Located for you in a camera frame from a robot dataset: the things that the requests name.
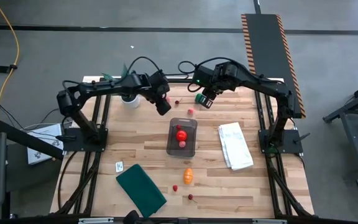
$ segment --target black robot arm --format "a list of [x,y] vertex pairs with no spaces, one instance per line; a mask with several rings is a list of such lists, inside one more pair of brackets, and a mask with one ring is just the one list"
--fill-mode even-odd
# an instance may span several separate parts
[[200,103],[209,108],[218,94],[225,90],[235,91],[244,86],[277,99],[277,118],[269,127],[268,143],[275,147],[283,145],[284,126],[293,117],[294,96],[286,84],[269,80],[262,75],[250,73],[242,64],[228,61],[215,65],[211,70],[204,66],[196,66],[191,83],[204,87]]
[[61,114],[73,119],[80,127],[84,139],[88,142],[98,142],[99,135],[96,124],[88,121],[81,112],[89,98],[101,95],[142,95],[147,101],[155,104],[160,115],[164,115],[171,109],[165,99],[169,90],[168,80],[161,71],[157,71],[151,76],[131,73],[119,81],[77,83],[75,86],[60,91],[57,100]]

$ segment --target wooden tabletop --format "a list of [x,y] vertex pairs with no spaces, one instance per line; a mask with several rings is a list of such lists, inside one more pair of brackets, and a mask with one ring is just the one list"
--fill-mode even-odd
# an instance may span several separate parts
[[[92,80],[98,81],[99,77],[84,77],[83,81]],[[124,217],[131,210],[137,210],[116,181],[118,174],[115,163],[123,161],[124,170],[140,164],[167,199],[166,204],[152,217],[273,217],[265,158],[260,153],[257,139],[260,127],[254,91],[248,88],[237,88],[236,92],[226,91],[207,110],[194,104],[196,93],[188,92],[187,84],[170,84],[170,87],[168,96],[173,106],[165,116],[160,116],[155,106],[142,97],[140,106],[134,110],[125,108],[119,96],[111,98],[107,125],[108,145],[102,153],[92,216]],[[180,100],[180,104],[174,105],[175,100]],[[82,109],[88,119],[91,119],[94,102],[95,98],[89,99]],[[196,110],[193,116],[187,115],[189,108]],[[196,154],[192,159],[177,159],[166,152],[169,122],[172,118],[193,118],[198,122]],[[251,168],[232,171],[226,167],[218,126],[233,122],[238,122],[243,130],[254,160]],[[78,185],[83,156],[84,153],[77,153],[68,165],[62,183],[63,203]],[[284,154],[283,164],[289,189],[302,206],[313,213],[300,159]],[[183,182],[183,173],[187,167],[191,167],[194,173],[190,185]],[[173,185],[178,186],[177,192],[173,191]],[[188,200],[189,194],[194,195],[193,199],[197,203]],[[278,196],[280,208],[285,212],[281,190],[278,190]],[[51,212],[57,208],[55,191]]]

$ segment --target black and orange striped ramp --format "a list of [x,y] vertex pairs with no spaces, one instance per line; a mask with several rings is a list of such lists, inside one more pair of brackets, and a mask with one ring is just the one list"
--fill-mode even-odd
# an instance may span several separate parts
[[249,70],[267,78],[283,78],[296,95],[295,118],[305,118],[298,80],[293,68],[283,24],[278,15],[243,14],[242,30],[246,42]]

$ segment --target yellow cable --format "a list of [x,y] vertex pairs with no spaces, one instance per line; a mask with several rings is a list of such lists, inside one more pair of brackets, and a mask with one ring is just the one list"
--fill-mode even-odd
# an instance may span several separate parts
[[[5,19],[6,23],[8,24],[9,28],[11,28],[12,34],[13,34],[13,36],[15,37],[17,53],[16,53],[15,62],[14,62],[13,64],[14,64],[14,65],[17,65],[17,60],[19,59],[19,54],[20,54],[19,41],[17,40],[16,33],[15,33],[15,31],[13,30],[13,28],[12,28],[12,26],[11,26],[11,23],[9,22],[9,20],[7,19],[7,17],[5,16],[5,14],[4,14],[4,12],[2,11],[1,8],[0,8],[0,13],[1,13],[1,15],[4,17],[4,19]],[[0,99],[1,99],[2,94],[4,93],[4,88],[5,88],[6,82],[7,82],[8,79],[12,76],[13,71],[14,71],[14,69],[11,68],[11,71],[9,72],[9,75],[6,77],[6,79],[5,79],[5,81],[4,81],[4,84],[2,85],[2,88],[1,88],[1,91],[0,91]]]

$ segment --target green towel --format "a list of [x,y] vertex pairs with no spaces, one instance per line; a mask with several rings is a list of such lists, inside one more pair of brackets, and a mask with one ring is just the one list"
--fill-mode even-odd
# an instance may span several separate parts
[[127,192],[142,213],[148,218],[167,202],[152,179],[139,164],[135,164],[116,177],[118,184]]

